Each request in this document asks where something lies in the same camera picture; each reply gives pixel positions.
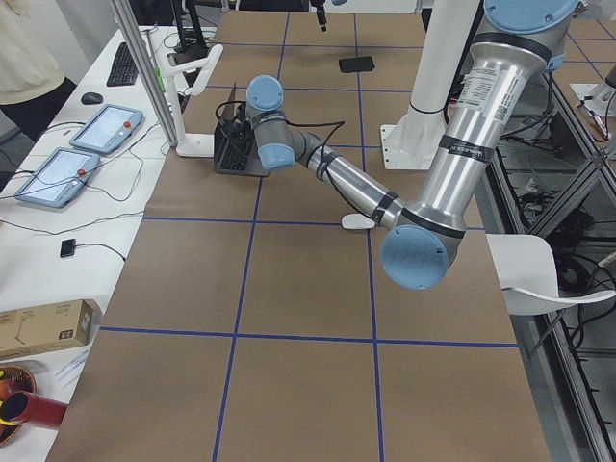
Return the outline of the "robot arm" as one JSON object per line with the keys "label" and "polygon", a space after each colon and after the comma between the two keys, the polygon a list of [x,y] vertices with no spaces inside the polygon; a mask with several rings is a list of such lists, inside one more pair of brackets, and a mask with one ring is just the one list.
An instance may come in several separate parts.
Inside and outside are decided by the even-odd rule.
{"label": "robot arm", "polygon": [[425,290],[452,265],[464,213],[530,77],[557,68],[574,1],[487,1],[470,47],[474,66],[418,197],[405,202],[319,137],[290,128],[280,82],[259,75],[245,114],[267,170],[300,163],[375,224],[388,228],[381,266],[398,285]]}
{"label": "robot arm", "polygon": [[[331,0],[331,4],[334,7],[339,7],[344,5],[347,0]],[[327,19],[326,19],[326,11],[325,11],[325,0],[310,0],[309,5],[311,8],[315,10],[317,20],[323,32],[327,31]]]}

